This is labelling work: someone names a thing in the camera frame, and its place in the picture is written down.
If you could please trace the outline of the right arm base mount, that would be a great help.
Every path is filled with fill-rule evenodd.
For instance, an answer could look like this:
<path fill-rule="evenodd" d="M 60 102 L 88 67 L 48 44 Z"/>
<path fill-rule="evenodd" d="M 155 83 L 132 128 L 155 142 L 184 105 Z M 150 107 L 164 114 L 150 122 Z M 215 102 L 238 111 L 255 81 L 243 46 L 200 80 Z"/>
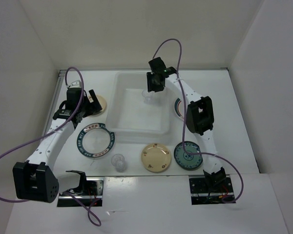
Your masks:
<path fill-rule="evenodd" d="M 232 202 L 235 199 L 229 176 L 216 189 L 210 189 L 203 176 L 190 176 L 188 180 L 192 205 L 224 204 L 224 201 Z"/>

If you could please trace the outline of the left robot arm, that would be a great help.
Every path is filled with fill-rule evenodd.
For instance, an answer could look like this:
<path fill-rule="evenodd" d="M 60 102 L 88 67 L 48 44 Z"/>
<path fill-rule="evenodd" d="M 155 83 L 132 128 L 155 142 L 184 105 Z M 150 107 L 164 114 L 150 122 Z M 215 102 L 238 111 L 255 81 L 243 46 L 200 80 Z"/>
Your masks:
<path fill-rule="evenodd" d="M 53 168 L 67 139 L 83 118 L 99 115 L 107 106 L 101 95 L 93 90 L 82 93 L 81 88 L 70 88 L 59 109 L 54 113 L 47 136 L 34 153 L 13 167 L 13 178 L 18 199 L 51 203 L 59 192 L 59 181 Z"/>

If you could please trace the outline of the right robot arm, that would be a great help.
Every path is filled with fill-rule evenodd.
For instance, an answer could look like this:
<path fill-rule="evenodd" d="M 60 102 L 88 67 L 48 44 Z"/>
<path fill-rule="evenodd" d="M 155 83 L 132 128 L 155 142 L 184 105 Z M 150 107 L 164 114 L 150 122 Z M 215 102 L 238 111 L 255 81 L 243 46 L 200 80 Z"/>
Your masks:
<path fill-rule="evenodd" d="M 217 150 L 212 134 L 214 114 L 212 100 L 195 92 L 183 79 L 179 78 L 177 70 L 169 68 L 152 68 L 146 74 L 148 91 L 160 92 L 165 88 L 180 95 L 184 104 L 183 134 L 188 129 L 197 139 L 202 139 L 206 153 L 193 153 L 202 156 L 205 188 L 210 192 L 217 191 L 226 178 L 225 169 L 217 157 Z"/>

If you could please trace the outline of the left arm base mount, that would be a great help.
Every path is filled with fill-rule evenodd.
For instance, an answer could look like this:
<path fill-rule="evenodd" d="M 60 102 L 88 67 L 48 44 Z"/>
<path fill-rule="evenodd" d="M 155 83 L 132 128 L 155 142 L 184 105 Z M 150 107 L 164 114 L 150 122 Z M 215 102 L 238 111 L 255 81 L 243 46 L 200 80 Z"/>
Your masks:
<path fill-rule="evenodd" d="M 69 189 L 68 192 L 87 207 L 93 202 L 93 207 L 101 207 L 103 204 L 104 180 L 103 177 L 87 177 L 83 183 L 80 183 L 76 188 Z M 59 194 L 57 207 L 81 207 L 81 205 L 71 196 L 61 193 Z"/>

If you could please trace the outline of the clear plastic cup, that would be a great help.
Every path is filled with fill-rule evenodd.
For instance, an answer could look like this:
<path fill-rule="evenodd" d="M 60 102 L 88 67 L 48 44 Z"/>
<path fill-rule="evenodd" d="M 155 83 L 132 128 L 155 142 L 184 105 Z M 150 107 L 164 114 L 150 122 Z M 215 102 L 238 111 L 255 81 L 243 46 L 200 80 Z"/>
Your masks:
<path fill-rule="evenodd" d="M 122 154 L 115 154 L 111 159 L 111 163 L 117 172 L 123 172 L 126 170 L 126 161 Z"/>
<path fill-rule="evenodd" d="M 142 91 L 142 96 L 144 98 L 144 103 L 146 104 L 155 104 L 156 99 L 155 99 L 155 92 L 151 91 L 149 92 L 148 90 L 143 90 Z"/>

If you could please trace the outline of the small cream bowl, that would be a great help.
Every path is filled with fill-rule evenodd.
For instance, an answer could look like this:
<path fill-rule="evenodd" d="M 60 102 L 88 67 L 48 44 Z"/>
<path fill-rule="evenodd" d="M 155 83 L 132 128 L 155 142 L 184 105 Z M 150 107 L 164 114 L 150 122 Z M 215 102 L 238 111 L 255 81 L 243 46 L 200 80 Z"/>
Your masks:
<path fill-rule="evenodd" d="M 88 99 L 90 102 L 90 111 L 89 111 L 90 116 L 101 115 L 106 110 L 107 102 L 106 102 L 105 98 L 102 97 L 101 95 L 97 95 L 96 98 L 97 98 L 102 109 L 98 110 L 97 104 L 94 102 L 93 98 L 89 95 Z"/>

